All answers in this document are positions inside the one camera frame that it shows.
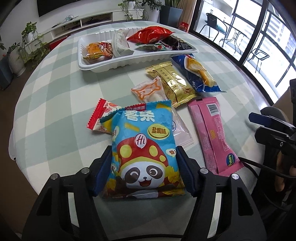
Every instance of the blue snack bag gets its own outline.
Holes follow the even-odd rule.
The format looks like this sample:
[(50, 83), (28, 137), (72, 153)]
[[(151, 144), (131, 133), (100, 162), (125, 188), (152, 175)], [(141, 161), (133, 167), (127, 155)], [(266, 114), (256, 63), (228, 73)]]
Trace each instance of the blue snack bag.
[(209, 72), (196, 61), (193, 54), (179, 55), (172, 59), (181, 67), (196, 92), (224, 92), (220, 90)]
[(185, 193), (171, 131), (170, 100), (125, 107), (100, 122), (113, 133), (104, 197), (155, 198)]

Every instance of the metal screw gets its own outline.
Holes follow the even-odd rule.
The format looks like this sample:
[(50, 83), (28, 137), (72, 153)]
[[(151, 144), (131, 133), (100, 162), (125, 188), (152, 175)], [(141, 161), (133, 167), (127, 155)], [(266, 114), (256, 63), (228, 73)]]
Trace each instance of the metal screw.
[(54, 174), (52, 174), (51, 176), (50, 176), (50, 178), (52, 179), (52, 180), (55, 180), (55, 179), (57, 179), (58, 178), (58, 174), (57, 173), (54, 173)]
[(83, 174), (89, 173), (89, 168), (88, 168), (88, 167), (85, 167), (85, 168), (83, 168), (83, 169), (81, 170), (81, 172), (82, 172)]
[(231, 175), (231, 177), (232, 177), (234, 180), (239, 179), (239, 175), (236, 174), (236, 173), (233, 173), (233, 174)]
[(208, 169), (206, 169), (206, 168), (202, 168), (202, 169), (200, 169), (200, 172), (201, 172), (202, 174), (207, 174), (209, 171), (208, 171)]

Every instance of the food package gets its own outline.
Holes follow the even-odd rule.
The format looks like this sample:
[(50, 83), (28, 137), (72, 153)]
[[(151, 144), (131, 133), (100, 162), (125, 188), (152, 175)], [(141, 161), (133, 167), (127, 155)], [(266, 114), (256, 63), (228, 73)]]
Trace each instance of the food package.
[(189, 83), (197, 92), (224, 92), (207, 70), (196, 61), (193, 54), (179, 55), (172, 59), (181, 67)]
[(97, 43), (91, 43), (87, 47), (87, 54), (84, 59), (88, 61), (92, 61), (94, 59), (100, 60), (107, 60), (111, 59), (113, 57), (113, 50), (111, 43), (108, 42), (97, 42)]
[(170, 46), (163, 43), (154, 43), (154, 44), (135, 44), (137, 48), (143, 48), (144, 50), (149, 51), (170, 51), (173, 50)]
[(172, 33), (174, 32), (160, 26), (149, 26), (130, 36), (128, 41), (141, 44), (152, 44), (167, 38)]
[(181, 22), (178, 29), (188, 33), (188, 30), (189, 30), (189, 24), (186, 23), (186, 22)]
[(174, 108), (198, 96), (192, 86), (173, 68), (170, 61), (147, 67), (146, 71), (153, 78), (161, 78), (165, 95), (172, 101)]
[(100, 122), (113, 133), (103, 197), (156, 198), (184, 194), (171, 131), (171, 101), (141, 103)]
[[(131, 90), (139, 98), (140, 101), (146, 103), (167, 99), (159, 76), (157, 76), (154, 80), (149, 80), (141, 83)], [(185, 148), (192, 145), (194, 143), (193, 138), (175, 108), (172, 108), (172, 114), (172, 132), (174, 135), (176, 146), (182, 146), (183, 148)]]
[(134, 51), (129, 48), (128, 41), (126, 40), (126, 35), (129, 29), (119, 29), (115, 31), (112, 38), (112, 49), (115, 57), (132, 55)]
[(100, 99), (94, 112), (89, 119), (87, 124), (87, 128), (93, 131), (101, 131), (112, 134), (112, 132), (108, 132), (106, 128), (104, 128), (100, 123), (100, 118), (108, 115), (109, 113), (121, 109), (121, 106), (111, 103), (110, 101)]
[(244, 165), (227, 145), (216, 97), (188, 103), (205, 158), (206, 167), (214, 174), (228, 177)]
[(171, 46), (173, 50), (188, 50), (188, 49), (194, 50), (195, 49), (193, 46), (191, 46), (184, 40), (173, 35), (163, 39), (161, 42)]

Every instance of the red mushroom hat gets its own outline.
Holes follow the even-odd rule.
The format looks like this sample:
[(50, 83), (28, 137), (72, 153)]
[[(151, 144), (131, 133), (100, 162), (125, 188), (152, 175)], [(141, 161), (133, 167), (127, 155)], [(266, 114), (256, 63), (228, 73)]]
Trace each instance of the red mushroom hat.
[(162, 165), (164, 169), (168, 166), (168, 159), (159, 145), (142, 133), (119, 142), (117, 145), (117, 153), (120, 162), (120, 170), (139, 161), (158, 163)]

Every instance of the round table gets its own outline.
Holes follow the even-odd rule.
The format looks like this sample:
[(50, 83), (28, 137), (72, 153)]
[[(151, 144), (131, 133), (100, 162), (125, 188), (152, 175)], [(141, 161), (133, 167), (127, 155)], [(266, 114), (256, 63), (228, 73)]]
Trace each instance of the round table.
[[(32, 73), (16, 105), (13, 138), (17, 164), (37, 193), (51, 174), (74, 174), (88, 167), (111, 144), (110, 135), (86, 128), (98, 100), (104, 98), (123, 107), (138, 103), (131, 88), (150, 79), (145, 67), (165, 61), (128, 65), (102, 73), (81, 71), (77, 65), (78, 39), (100, 31), (151, 25), (156, 23), (115, 23), (76, 33), (53, 49)], [(259, 113), (259, 110), (242, 75), (207, 43), (180, 30), (170, 29), (199, 49), (195, 57), (226, 91), (203, 93), (202, 96), (217, 97), (229, 146), (238, 156), (262, 163), (264, 147), (254, 139), (257, 126), (248, 121), (249, 113)], [(185, 150), (190, 158), (204, 167), (202, 149), (187, 104), (178, 107), (177, 111), (194, 139), (194, 144)], [(253, 174), (246, 168), (237, 173), (248, 190), (252, 190), (255, 185)], [(195, 198), (186, 194), (114, 201), (98, 196), (94, 201), (106, 234), (112, 240), (144, 234), (183, 234)], [(210, 236), (219, 216), (219, 199), (216, 203)], [(78, 225), (73, 194), (69, 194), (69, 204), (72, 223)]]

